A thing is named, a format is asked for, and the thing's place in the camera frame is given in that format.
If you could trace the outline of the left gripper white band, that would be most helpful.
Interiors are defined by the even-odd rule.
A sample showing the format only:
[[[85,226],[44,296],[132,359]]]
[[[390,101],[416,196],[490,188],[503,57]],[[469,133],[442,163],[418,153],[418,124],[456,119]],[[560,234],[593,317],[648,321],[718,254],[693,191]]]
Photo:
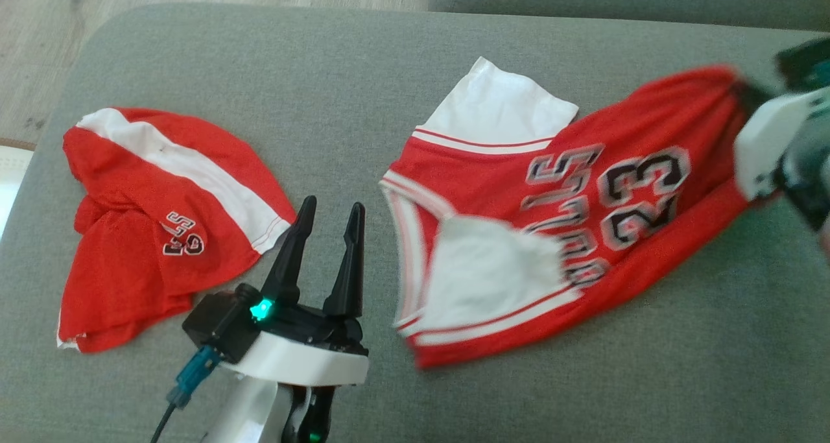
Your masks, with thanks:
[[[225,369],[300,387],[358,386],[366,381],[370,352],[362,345],[358,320],[364,311],[364,204],[355,202],[351,208],[344,256],[323,310],[278,305],[296,304],[300,298],[298,278],[316,206],[314,195],[305,197],[296,221],[285,232],[261,290],[272,304],[252,308],[257,339],[238,363],[224,363]]]

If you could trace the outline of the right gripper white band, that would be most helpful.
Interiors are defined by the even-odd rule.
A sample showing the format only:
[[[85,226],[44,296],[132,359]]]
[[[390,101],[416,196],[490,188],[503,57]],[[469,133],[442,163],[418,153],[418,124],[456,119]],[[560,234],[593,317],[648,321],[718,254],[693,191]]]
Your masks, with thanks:
[[[751,80],[733,91],[749,121],[736,136],[736,182],[746,200],[782,192],[816,233],[828,234],[828,88],[776,92]]]

